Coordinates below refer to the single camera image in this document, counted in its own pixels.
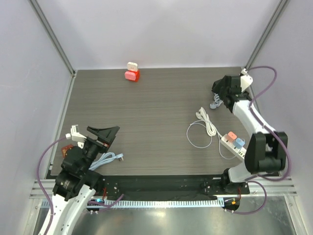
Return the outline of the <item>pink plug adapter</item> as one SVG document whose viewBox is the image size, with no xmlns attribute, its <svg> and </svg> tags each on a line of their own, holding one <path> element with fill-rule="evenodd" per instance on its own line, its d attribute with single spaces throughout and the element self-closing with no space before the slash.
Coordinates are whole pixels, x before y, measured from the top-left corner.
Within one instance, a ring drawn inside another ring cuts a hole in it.
<svg viewBox="0 0 313 235">
<path fill-rule="evenodd" d="M 229 142 L 234 142 L 237 139 L 237 135 L 234 134 L 233 132 L 228 132 L 228 134 L 226 135 L 226 139 Z"/>
</svg>

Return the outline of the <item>blue usb charger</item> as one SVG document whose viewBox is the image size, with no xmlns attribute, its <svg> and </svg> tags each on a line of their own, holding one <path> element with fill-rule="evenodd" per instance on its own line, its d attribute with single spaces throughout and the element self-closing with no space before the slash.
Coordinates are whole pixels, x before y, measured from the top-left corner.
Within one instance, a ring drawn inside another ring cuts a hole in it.
<svg viewBox="0 0 313 235">
<path fill-rule="evenodd" d="M 234 142 L 234 146 L 238 149 L 241 149 L 245 145 L 245 140 L 241 138 L 237 138 Z"/>
</svg>

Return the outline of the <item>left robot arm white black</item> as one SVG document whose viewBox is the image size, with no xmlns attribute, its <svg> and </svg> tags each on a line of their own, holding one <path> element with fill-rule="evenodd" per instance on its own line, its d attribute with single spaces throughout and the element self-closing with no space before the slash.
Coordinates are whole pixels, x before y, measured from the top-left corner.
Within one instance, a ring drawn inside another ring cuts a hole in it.
<svg viewBox="0 0 313 235">
<path fill-rule="evenodd" d="M 80 214 L 93 196 L 100 195 L 104 189 L 103 175 L 93 171 L 98 154 L 106 154 L 112 145 L 119 126 L 97 129 L 87 127 L 95 139 L 84 136 L 73 125 L 70 132 L 54 141 L 63 140 L 77 143 L 65 152 L 61 172 L 55 179 L 52 195 L 48 195 L 40 177 L 37 182 L 49 203 L 49 212 L 39 231 L 41 235 L 70 235 Z"/>
</svg>

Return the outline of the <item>red brown cube adapter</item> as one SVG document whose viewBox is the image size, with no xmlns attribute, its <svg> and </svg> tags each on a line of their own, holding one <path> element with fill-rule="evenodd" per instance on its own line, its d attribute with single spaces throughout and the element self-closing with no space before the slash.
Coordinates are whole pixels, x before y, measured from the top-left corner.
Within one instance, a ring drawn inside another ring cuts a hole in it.
<svg viewBox="0 0 313 235">
<path fill-rule="evenodd" d="M 67 151 L 72 149 L 74 146 L 72 144 L 66 145 L 61 148 L 62 157 L 65 158 L 67 155 Z"/>
</svg>

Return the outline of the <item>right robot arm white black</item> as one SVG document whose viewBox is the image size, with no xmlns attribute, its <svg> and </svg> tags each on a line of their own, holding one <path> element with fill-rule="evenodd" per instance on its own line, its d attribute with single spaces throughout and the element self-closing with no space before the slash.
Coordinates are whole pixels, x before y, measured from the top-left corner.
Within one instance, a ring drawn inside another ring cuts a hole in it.
<svg viewBox="0 0 313 235">
<path fill-rule="evenodd" d="M 221 189 L 228 194 L 249 179 L 256 176 L 267 178 L 271 173 L 285 170 L 287 166 L 288 136 L 268 125 L 255 109 L 247 91 L 251 83 L 249 75 L 226 75 L 212 86 L 212 92 L 239 119 L 250 136 L 244 161 L 222 174 Z"/>
</svg>

